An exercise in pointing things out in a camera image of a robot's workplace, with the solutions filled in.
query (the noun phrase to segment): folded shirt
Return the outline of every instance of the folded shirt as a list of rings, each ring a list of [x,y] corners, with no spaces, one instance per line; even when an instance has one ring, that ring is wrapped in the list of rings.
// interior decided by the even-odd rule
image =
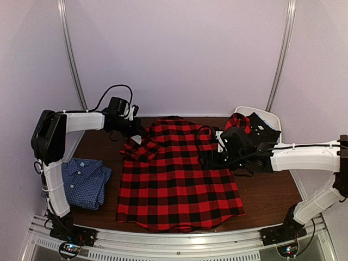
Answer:
[[[101,160],[72,158],[62,164],[61,172],[69,205],[97,210],[104,203],[111,169]]]

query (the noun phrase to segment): plaid flannel shirt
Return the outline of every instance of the plaid flannel shirt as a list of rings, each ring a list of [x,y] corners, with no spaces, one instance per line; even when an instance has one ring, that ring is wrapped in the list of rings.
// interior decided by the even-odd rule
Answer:
[[[250,122],[234,114],[226,128],[248,133]],[[237,185],[229,170],[203,170],[194,137],[201,125],[181,117],[157,120],[141,145],[128,139],[117,203],[118,222],[136,222],[151,232],[211,229],[244,215]],[[217,150],[211,130],[202,129],[202,150]]]

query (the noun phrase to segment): white bin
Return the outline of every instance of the white bin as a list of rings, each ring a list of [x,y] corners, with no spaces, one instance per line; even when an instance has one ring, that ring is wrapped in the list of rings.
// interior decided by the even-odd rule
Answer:
[[[243,114],[244,116],[249,116],[252,113],[256,113],[259,115],[261,119],[263,119],[265,122],[267,122],[270,126],[273,127],[273,129],[277,131],[282,131],[281,128],[281,121],[278,118],[277,115],[274,115],[273,113],[268,113],[267,111],[246,107],[246,106],[239,106],[235,109],[235,113]],[[279,136],[279,142],[282,143],[282,134]]]

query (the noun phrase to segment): white backdrop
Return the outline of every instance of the white backdrop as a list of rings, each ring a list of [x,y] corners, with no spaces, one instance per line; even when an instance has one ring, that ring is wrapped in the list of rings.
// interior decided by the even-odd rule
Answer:
[[[67,1],[89,108],[108,86],[126,83],[143,116],[230,116],[239,105],[265,109],[287,5],[287,0]],[[112,94],[128,97],[127,90]]]
[[[19,260],[34,213],[46,208],[30,147],[44,109],[80,109],[57,3],[0,1],[0,260]],[[67,150],[79,134],[67,137]]]
[[[325,142],[348,134],[348,2],[297,1],[287,63],[272,110],[285,142]],[[308,194],[328,172],[299,171]],[[347,260],[348,205],[324,213],[339,260]]]

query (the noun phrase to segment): black cable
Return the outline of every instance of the black cable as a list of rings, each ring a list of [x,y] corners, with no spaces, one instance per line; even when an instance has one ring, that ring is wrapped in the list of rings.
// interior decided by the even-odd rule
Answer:
[[[345,148],[346,150],[348,150],[348,147],[347,146],[343,146],[343,145],[333,145],[334,147],[340,147],[340,148]]]
[[[99,102],[98,102],[97,106],[96,106],[94,109],[89,110],[89,112],[96,111],[96,110],[99,108],[100,104],[102,103],[102,101],[103,101],[105,95],[108,93],[108,91],[111,90],[112,88],[116,88],[116,87],[126,87],[126,88],[129,90],[129,92],[130,92],[130,99],[129,99],[129,102],[128,102],[128,114],[129,114],[129,111],[131,110],[131,104],[132,104],[132,99],[133,99],[133,92],[132,92],[131,87],[129,87],[129,86],[126,85],[126,84],[116,84],[116,85],[110,86],[110,87],[104,92],[104,94],[102,95],[102,97],[99,99]]]
[[[39,161],[34,162],[34,170],[37,174],[41,175],[42,167],[43,167],[43,165]]]
[[[208,126],[208,125],[203,125],[203,126],[199,127],[196,134],[198,134],[200,132],[200,130],[205,129],[205,128],[210,129],[213,132],[213,134],[215,135],[216,131],[211,126]]]
[[[118,141],[120,141],[120,140],[123,139],[123,137],[120,137],[119,139],[114,140],[114,139],[112,138],[112,135],[113,135],[113,131],[110,132],[110,136],[109,136],[109,139],[110,139],[111,141],[113,141],[113,142],[118,142]]]
[[[47,219],[47,220],[45,221],[45,224],[44,224],[43,226],[45,227],[45,229],[52,230],[53,227],[51,227],[51,228],[46,227],[46,225],[47,225],[48,222],[49,222],[49,219]]]
[[[74,235],[74,233],[72,233],[69,229],[66,228],[66,226],[64,226],[64,224],[60,221],[59,217],[56,215],[56,213],[54,212],[53,210],[53,206],[52,206],[52,203],[51,203],[51,200],[48,200],[48,204],[49,206],[51,207],[51,210],[52,210],[52,214],[55,216],[55,219],[56,221],[59,222],[60,226],[68,232],[69,235]]]
[[[313,234],[307,244],[307,246],[298,254],[296,254],[296,257],[298,257],[299,255],[303,254],[305,250],[307,250],[307,248],[309,247],[309,245],[311,244],[311,242],[313,241],[314,235],[315,235],[315,222],[313,219],[311,219],[312,223],[313,223]]]
[[[254,173],[250,173],[250,175],[247,175],[247,174],[236,174],[236,173],[233,173],[233,175],[235,175],[236,177],[246,177],[246,178],[251,178],[254,176]]]

